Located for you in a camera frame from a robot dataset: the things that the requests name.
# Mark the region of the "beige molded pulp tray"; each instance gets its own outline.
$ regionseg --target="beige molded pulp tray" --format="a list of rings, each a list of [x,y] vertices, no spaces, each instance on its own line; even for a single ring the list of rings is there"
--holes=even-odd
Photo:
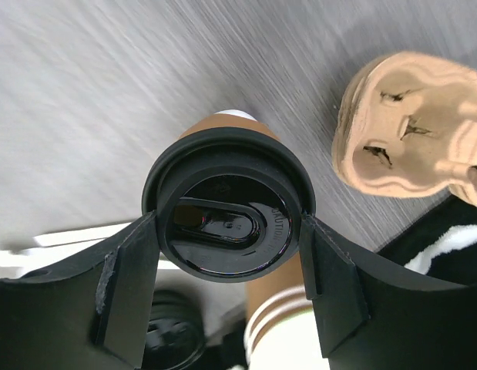
[[[477,72],[415,52],[374,60],[344,94],[332,156],[363,193],[426,197],[448,187],[477,206]]]

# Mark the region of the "black round object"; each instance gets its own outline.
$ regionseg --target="black round object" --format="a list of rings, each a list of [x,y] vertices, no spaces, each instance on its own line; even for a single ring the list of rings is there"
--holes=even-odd
[[[181,294],[155,291],[144,348],[143,370],[182,370],[206,346],[200,312]]]
[[[206,280],[258,278],[297,251],[314,191],[285,146],[248,129],[207,129],[166,150],[151,169],[143,212],[157,210],[160,247]]]

